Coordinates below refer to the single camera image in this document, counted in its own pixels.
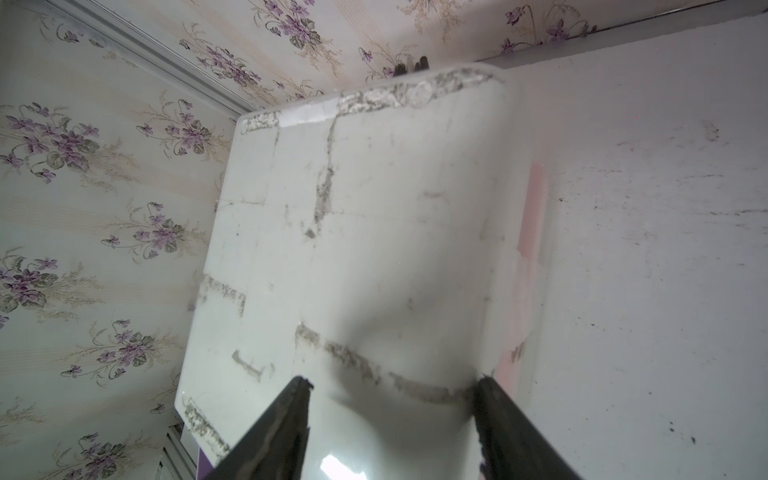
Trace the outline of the purple top drawer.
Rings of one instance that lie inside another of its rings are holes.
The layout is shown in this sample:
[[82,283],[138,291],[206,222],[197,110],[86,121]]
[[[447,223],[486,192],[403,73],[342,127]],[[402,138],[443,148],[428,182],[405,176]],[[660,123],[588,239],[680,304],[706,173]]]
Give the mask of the purple top drawer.
[[214,466],[202,449],[198,450],[196,480],[205,480],[214,471]]

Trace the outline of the white drawer cabinet shell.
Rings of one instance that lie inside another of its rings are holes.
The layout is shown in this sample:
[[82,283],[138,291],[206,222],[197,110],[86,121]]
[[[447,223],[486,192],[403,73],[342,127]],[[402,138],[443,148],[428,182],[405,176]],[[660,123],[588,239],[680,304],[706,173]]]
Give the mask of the white drawer cabinet shell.
[[476,479],[535,143],[482,63],[241,116],[175,406],[213,464],[295,377],[306,479]]

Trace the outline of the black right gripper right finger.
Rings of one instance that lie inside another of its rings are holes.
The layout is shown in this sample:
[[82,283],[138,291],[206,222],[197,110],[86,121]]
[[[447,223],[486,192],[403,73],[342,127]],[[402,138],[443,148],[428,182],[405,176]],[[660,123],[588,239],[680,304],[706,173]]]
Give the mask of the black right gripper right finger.
[[484,478],[580,478],[495,379],[486,376],[477,382],[473,416],[481,447],[480,472]]

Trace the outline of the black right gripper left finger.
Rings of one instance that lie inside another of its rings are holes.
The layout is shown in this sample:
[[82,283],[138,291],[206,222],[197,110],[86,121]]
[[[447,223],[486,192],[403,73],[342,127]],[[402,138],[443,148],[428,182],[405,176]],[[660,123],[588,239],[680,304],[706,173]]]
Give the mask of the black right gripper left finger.
[[207,477],[215,480],[299,479],[310,434],[312,389],[312,383],[306,378],[293,377]]

